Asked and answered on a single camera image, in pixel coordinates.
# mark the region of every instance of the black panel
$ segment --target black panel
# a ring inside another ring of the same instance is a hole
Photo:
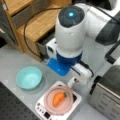
[[[40,120],[0,82],[0,120]]]
[[[115,15],[118,21],[120,21],[120,12]],[[101,32],[96,37],[96,42],[101,43],[103,45],[110,45],[118,40],[120,32],[120,25],[117,24],[114,20],[110,20],[108,24],[101,30]]]
[[[77,6],[67,6],[59,13],[59,22],[63,27],[72,27],[78,25],[85,17],[84,11]]]
[[[10,24],[8,22],[8,19],[7,19],[6,13],[3,9],[1,0],[0,0],[0,28],[5,32],[5,33],[3,33],[0,31],[0,37],[17,45],[17,41],[15,39],[15,36],[14,36],[12,29],[10,27]]]

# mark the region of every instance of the white sticker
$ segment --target white sticker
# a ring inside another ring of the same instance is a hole
[[[1,28],[0,28],[0,32],[1,32],[1,33],[5,33],[5,31],[4,31],[3,29],[1,29]]]
[[[3,9],[7,10],[7,5],[6,4],[3,4]]]

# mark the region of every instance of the wooden drawer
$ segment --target wooden drawer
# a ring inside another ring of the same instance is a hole
[[[14,16],[12,16],[12,21],[15,28],[18,28],[21,25],[23,25],[25,22],[27,22],[27,20],[31,18],[32,15],[33,15],[33,11],[32,11],[32,6],[30,5],[24,8],[23,10],[21,10],[20,12],[18,12],[17,14],[15,14]]]
[[[33,2],[34,13],[38,13],[50,5],[50,0],[35,0]]]

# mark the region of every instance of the wooden cabinet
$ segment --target wooden cabinet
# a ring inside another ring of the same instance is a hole
[[[56,17],[60,9],[39,13],[43,9],[59,8],[71,4],[71,0],[2,0],[8,21],[18,43],[14,47],[22,49],[38,61],[41,61],[41,53],[38,41],[46,36],[55,27]],[[24,26],[27,20],[32,18],[25,31],[29,48],[24,41]]]

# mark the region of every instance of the drawer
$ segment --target drawer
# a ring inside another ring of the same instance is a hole
[[[50,4],[50,0],[35,0],[33,2],[34,13],[38,13]]]
[[[38,41],[38,47],[40,52],[43,55],[47,55],[47,49],[46,49],[46,44],[54,38],[54,34],[55,34],[55,30],[51,30],[50,32],[48,32],[44,37],[42,37],[39,41]]]
[[[15,28],[18,28],[21,25],[23,25],[25,22],[27,22],[27,20],[29,20],[32,17],[32,15],[33,15],[33,11],[32,11],[32,6],[30,5],[24,8],[22,11],[15,14],[14,16],[12,16],[11,19],[13,21]]]

